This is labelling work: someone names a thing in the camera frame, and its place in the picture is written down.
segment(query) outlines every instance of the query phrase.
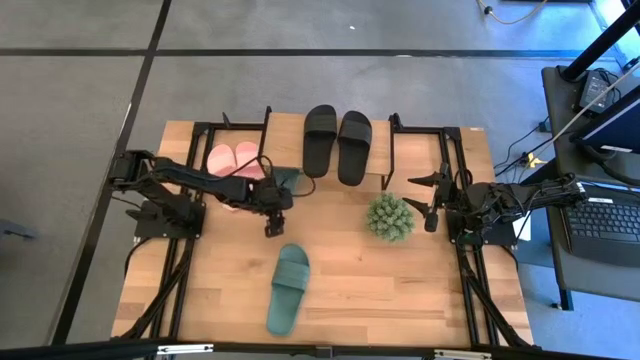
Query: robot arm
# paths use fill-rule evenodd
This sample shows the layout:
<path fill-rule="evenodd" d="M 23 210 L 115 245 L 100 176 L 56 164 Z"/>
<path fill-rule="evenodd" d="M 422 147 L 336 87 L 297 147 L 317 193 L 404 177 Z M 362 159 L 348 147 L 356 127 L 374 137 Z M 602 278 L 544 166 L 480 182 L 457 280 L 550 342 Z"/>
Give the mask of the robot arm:
<path fill-rule="evenodd" d="M 120 157 L 109 176 L 114 190 L 137 191 L 155 206 L 143 206 L 141 211 L 129 210 L 127 213 L 141 221 L 154 222 L 146 230 L 160 228 L 159 222 L 169 223 L 169 230 L 191 229 L 187 233 L 199 235 L 194 228 L 202 228 L 204 210 L 202 204 L 191 200 L 186 193 L 174 194 L 162 184 L 171 183 L 185 188 L 203 191 L 214 195 L 220 202 L 234 208 L 251 211 L 268 217 L 265 234 L 267 237 L 283 233 L 284 217 L 282 210 L 293 206 L 291 192 L 278 187 L 275 179 L 265 177 L 261 180 L 241 176 L 218 177 L 180 165 L 168 158 L 155 157 L 148 151 L 127 151 Z M 137 231 L 136 236 L 145 237 Z"/>
<path fill-rule="evenodd" d="M 465 231 L 482 235 L 493 224 L 513 222 L 531 210 L 551 205 L 571 206 L 586 199 L 584 189 L 571 174 L 533 185 L 477 183 L 462 191 L 447 173 L 448 165 L 443 164 L 440 172 L 409 179 L 414 184 L 436 187 L 432 205 L 404 198 L 425 216 L 428 232 L 436 230 L 439 208 L 458 216 Z"/>

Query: laptop keyboard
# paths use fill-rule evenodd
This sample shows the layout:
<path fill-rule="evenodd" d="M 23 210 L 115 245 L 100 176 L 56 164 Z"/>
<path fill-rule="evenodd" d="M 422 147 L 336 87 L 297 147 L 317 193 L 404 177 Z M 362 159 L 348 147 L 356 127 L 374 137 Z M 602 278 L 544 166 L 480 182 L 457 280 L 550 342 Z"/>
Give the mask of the laptop keyboard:
<path fill-rule="evenodd" d="M 640 208 L 589 202 L 566 210 L 570 234 L 640 243 Z"/>

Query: wooden tabletop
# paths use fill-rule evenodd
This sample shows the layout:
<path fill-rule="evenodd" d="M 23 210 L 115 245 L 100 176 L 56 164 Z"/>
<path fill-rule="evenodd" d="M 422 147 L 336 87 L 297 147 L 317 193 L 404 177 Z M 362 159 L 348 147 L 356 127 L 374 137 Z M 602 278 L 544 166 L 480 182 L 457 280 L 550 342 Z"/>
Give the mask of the wooden tabletop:
<path fill-rule="evenodd" d="M 193 122 L 168 122 L 158 155 L 184 163 L 192 128 Z M 463 128 L 462 139 L 474 181 L 493 181 L 484 131 Z M 260 132 L 216 131 L 214 142 L 233 148 L 246 140 L 259 143 Z M 455 159 L 452 145 L 450 153 Z M 439 168 L 437 137 L 398 134 L 395 156 L 388 191 L 429 202 L 433 190 L 406 179 Z M 299 192 L 309 189 L 307 181 L 301 178 Z M 205 195 L 206 223 L 194 250 L 178 337 L 238 343 L 469 346 L 457 259 L 444 215 L 438 231 L 426 233 L 414 212 L 414 233 L 403 243 L 387 244 L 365 226 L 368 203 L 379 194 L 379 176 L 365 176 L 360 186 L 347 187 L 330 172 L 317 180 L 315 194 L 295 199 L 294 207 L 285 212 L 284 235 L 271 239 L 264 237 L 264 217 L 229 212 Z M 311 278 L 293 334 L 275 337 L 265 325 L 271 277 L 279 250 L 287 243 L 305 249 Z M 166 240 L 154 239 L 132 257 L 114 336 L 128 330 L 155 296 L 166 248 Z M 499 247 L 485 247 L 483 252 L 493 300 L 520 336 L 532 342 L 513 259 Z M 482 307 L 475 301 L 481 339 L 486 341 Z M 171 308 L 167 307 L 162 334 L 167 333 Z"/>
<path fill-rule="evenodd" d="M 304 138 L 303 114 L 269 114 L 269 125 L 262 154 L 282 167 L 302 169 Z M 338 129 L 342 118 L 338 118 Z M 367 160 L 367 174 L 387 175 L 391 171 L 391 131 L 388 120 L 371 120 L 371 148 Z M 339 147 L 331 149 L 329 171 L 338 171 Z"/>

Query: black slipper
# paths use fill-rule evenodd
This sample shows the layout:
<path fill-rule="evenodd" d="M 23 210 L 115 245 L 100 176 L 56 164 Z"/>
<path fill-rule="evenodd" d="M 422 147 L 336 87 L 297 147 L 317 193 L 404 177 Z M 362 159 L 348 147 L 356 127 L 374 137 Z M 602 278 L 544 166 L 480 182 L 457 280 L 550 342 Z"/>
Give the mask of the black slipper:
<path fill-rule="evenodd" d="M 356 186 L 362 182 L 369 159 L 371 134 L 371 123 L 366 116 L 357 111 L 344 114 L 338 135 L 338 179 L 341 183 Z"/>
<path fill-rule="evenodd" d="M 325 176 L 329 171 L 331 147 L 336 139 L 338 121 L 331 105 L 313 108 L 304 119 L 302 170 L 310 178 Z"/>

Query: artificial plant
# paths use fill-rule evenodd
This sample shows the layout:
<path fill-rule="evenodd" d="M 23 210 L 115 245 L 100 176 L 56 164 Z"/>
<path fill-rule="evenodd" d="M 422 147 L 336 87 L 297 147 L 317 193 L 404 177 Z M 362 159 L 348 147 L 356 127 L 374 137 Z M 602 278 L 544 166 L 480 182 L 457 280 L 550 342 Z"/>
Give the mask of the artificial plant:
<path fill-rule="evenodd" d="M 415 227 L 407 203 L 383 193 L 369 204 L 367 225 L 376 236 L 394 243 L 405 240 Z"/>

